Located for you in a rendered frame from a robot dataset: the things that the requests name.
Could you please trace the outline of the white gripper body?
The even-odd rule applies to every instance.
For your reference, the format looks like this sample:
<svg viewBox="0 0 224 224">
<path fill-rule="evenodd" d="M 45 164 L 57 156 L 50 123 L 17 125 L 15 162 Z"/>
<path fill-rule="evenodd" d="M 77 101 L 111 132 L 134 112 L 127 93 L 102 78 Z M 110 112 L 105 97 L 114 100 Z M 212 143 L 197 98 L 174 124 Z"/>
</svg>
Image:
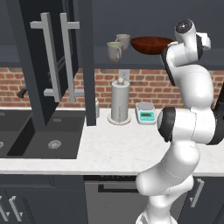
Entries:
<svg viewBox="0 0 224 224">
<path fill-rule="evenodd" d="M 211 40 L 206 33 L 204 34 L 202 45 L 203 45 L 205 50 L 210 50 L 211 49 Z"/>
</svg>

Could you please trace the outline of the dark plain cabinet door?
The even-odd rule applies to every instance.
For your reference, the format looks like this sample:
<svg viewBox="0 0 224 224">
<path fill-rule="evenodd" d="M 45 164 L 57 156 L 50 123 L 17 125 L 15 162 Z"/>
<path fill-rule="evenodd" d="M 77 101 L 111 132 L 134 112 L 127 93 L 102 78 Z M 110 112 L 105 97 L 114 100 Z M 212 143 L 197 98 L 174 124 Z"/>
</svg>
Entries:
<svg viewBox="0 0 224 224">
<path fill-rule="evenodd" d="M 75 20 L 80 23 L 78 47 L 82 65 L 87 126 L 96 125 L 95 61 L 92 22 L 92 0 L 73 0 Z"/>
</svg>

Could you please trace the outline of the dark base cabinet door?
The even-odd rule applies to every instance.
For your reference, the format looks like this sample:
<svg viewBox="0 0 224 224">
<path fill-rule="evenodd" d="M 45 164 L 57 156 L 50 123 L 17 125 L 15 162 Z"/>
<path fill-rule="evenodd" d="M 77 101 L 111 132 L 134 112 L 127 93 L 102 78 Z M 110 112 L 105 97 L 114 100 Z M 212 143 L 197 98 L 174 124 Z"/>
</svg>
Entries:
<svg viewBox="0 0 224 224">
<path fill-rule="evenodd" d="M 190 198 L 197 189 L 197 179 L 205 181 L 196 207 L 191 207 Z M 224 210 L 224 178 L 194 177 L 194 185 L 188 192 L 178 218 L 178 224 L 221 224 L 220 210 Z"/>
</svg>

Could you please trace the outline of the dark cabinet door with glass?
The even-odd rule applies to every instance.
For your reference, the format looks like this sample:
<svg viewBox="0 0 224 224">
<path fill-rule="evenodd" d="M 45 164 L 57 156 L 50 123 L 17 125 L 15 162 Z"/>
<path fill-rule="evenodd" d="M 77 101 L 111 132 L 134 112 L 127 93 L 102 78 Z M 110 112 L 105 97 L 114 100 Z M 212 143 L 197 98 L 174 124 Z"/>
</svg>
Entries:
<svg viewBox="0 0 224 224">
<path fill-rule="evenodd" d="M 5 0 L 10 23 L 17 45 L 17 52 L 23 69 L 25 85 L 33 113 L 33 122 L 40 129 L 47 125 L 58 103 L 44 91 L 52 86 L 49 56 L 42 29 L 32 29 L 31 23 L 41 20 L 43 13 L 50 15 L 56 69 L 59 74 L 60 92 L 67 89 L 67 71 L 60 25 L 60 14 L 74 20 L 73 0 Z"/>
</svg>

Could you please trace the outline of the dark base cabinet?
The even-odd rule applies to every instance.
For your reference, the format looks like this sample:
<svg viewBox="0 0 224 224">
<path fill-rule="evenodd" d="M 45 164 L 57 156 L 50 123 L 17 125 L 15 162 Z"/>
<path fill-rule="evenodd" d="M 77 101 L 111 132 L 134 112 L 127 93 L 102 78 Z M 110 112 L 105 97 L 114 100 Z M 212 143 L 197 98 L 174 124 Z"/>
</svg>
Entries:
<svg viewBox="0 0 224 224">
<path fill-rule="evenodd" d="M 0 196 L 9 222 L 0 224 L 88 224 L 82 176 L 0 174 Z M 9 199 L 23 213 L 18 222 Z"/>
</svg>

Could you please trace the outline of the brown wooden bowl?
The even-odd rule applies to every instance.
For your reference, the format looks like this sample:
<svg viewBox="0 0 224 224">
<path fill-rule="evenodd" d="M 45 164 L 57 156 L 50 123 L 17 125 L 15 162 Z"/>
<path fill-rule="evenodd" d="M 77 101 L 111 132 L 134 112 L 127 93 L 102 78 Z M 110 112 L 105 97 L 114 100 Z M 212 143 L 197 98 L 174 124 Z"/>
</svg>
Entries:
<svg viewBox="0 0 224 224">
<path fill-rule="evenodd" d="M 133 48 L 142 54 L 158 55 L 160 54 L 168 44 L 172 42 L 171 38 L 163 37 L 137 37 L 133 38 L 130 43 Z"/>
</svg>

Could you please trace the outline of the beige mug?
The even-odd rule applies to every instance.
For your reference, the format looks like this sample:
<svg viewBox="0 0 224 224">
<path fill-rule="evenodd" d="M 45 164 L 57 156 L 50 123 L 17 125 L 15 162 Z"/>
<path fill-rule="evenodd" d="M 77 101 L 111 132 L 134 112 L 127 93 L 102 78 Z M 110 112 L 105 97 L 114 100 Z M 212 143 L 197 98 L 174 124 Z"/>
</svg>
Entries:
<svg viewBox="0 0 224 224">
<path fill-rule="evenodd" d="M 117 34 L 115 41 L 123 43 L 123 50 L 126 51 L 129 48 L 130 35 L 129 34 Z"/>
<path fill-rule="evenodd" d="M 118 62 L 122 57 L 123 43 L 121 42 L 108 42 L 108 57 L 113 62 Z"/>
</svg>

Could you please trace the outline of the white kitchen scale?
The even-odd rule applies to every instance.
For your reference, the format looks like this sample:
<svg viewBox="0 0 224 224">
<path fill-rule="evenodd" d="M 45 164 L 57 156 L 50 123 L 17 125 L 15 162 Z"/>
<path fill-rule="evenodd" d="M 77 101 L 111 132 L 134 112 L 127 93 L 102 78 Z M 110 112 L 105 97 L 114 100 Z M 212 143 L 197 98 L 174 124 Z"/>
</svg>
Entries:
<svg viewBox="0 0 224 224">
<path fill-rule="evenodd" d="M 142 125 L 154 125 L 157 120 L 157 113 L 154 104 L 141 101 L 136 104 L 136 119 Z"/>
</svg>

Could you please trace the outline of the grey paper towel holder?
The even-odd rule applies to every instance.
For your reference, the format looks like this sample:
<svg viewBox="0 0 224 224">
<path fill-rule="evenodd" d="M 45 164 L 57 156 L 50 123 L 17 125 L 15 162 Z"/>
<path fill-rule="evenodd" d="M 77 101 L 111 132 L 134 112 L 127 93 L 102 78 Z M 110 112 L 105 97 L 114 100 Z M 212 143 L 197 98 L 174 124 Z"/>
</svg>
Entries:
<svg viewBox="0 0 224 224">
<path fill-rule="evenodd" d="M 112 82 L 111 112 L 108 121 L 114 125 L 125 125 L 130 122 L 129 110 L 130 84 L 119 78 Z"/>
</svg>

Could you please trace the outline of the grey soap dispenser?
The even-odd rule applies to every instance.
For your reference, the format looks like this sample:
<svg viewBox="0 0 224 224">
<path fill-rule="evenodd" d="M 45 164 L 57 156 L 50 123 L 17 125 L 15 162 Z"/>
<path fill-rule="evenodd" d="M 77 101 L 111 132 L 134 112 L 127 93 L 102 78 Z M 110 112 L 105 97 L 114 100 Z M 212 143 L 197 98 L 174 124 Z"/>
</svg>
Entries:
<svg viewBox="0 0 224 224">
<path fill-rule="evenodd" d="M 96 119 L 100 116 L 100 104 L 97 98 L 95 98 L 95 117 Z"/>
</svg>

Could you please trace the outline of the black sink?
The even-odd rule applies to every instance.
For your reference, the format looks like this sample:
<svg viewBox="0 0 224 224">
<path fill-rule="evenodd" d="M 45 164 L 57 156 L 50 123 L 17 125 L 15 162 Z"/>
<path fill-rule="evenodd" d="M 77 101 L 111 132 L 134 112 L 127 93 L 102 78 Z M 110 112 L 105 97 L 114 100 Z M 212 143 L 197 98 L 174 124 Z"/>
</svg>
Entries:
<svg viewBox="0 0 224 224">
<path fill-rule="evenodd" d="M 0 158 L 76 159 L 84 110 L 56 110 L 41 130 L 30 110 L 0 109 Z"/>
</svg>

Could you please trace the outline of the grey dishwasher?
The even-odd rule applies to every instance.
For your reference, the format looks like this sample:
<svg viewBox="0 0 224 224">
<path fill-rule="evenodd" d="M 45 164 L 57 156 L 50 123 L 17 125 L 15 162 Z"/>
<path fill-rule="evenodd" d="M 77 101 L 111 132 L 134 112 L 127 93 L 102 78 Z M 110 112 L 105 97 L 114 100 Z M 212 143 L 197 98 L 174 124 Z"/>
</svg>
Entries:
<svg viewBox="0 0 224 224">
<path fill-rule="evenodd" d="M 135 176 L 86 175 L 84 177 L 88 224 L 135 224 L 148 198 L 136 193 L 98 192 L 98 185 L 131 185 Z"/>
</svg>

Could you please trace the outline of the black tap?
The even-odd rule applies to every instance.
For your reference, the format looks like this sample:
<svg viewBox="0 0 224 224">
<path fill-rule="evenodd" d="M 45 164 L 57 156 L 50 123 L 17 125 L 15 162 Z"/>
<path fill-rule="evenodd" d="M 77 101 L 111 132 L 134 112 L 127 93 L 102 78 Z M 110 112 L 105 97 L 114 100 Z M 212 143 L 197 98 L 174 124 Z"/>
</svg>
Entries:
<svg viewBox="0 0 224 224">
<path fill-rule="evenodd" d="M 23 99 L 23 98 L 24 98 L 24 95 L 25 95 L 26 92 L 27 92 L 27 87 L 24 86 L 24 87 L 17 93 L 17 97 Z"/>
</svg>

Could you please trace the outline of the white wall socket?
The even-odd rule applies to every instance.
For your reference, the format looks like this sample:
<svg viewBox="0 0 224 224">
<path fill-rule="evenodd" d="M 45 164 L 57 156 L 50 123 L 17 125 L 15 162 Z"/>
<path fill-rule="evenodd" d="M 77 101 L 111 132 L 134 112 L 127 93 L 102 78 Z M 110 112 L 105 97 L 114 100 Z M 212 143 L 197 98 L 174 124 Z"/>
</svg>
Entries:
<svg viewBox="0 0 224 224">
<path fill-rule="evenodd" d="M 123 78 L 125 81 L 130 81 L 130 70 L 120 69 L 118 72 L 118 77 Z"/>
</svg>

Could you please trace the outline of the dark open wall cabinet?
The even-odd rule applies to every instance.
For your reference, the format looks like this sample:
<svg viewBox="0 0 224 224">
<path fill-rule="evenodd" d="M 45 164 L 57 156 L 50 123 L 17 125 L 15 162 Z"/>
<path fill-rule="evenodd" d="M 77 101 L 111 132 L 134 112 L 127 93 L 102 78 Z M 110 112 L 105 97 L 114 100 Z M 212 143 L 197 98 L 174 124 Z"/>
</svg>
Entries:
<svg viewBox="0 0 224 224">
<path fill-rule="evenodd" d="M 189 18 L 197 32 L 211 39 L 211 49 L 197 63 L 208 70 L 224 70 L 224 0 L 92 0 L 92 13 L 94 65 L 98 68 L 161 69 L 158 55 L 141 54 L 133 47 L 113 62 L 107 43 L 118 34 L 174 39 L 176 23 Z"/>
</svg>

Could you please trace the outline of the dark closed wall cabinet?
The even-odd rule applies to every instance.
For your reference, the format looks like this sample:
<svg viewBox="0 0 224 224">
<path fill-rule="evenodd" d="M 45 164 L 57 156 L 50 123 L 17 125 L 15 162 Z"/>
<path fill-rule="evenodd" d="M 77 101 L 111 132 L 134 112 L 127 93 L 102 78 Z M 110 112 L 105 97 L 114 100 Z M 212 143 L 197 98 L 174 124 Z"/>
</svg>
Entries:
<svg viewBox="0 0 224 224">
<path fill-rule="evenodd" d="M 5 0 L 0 0 L 0 67 L 21 67 Z"/>
</svg>

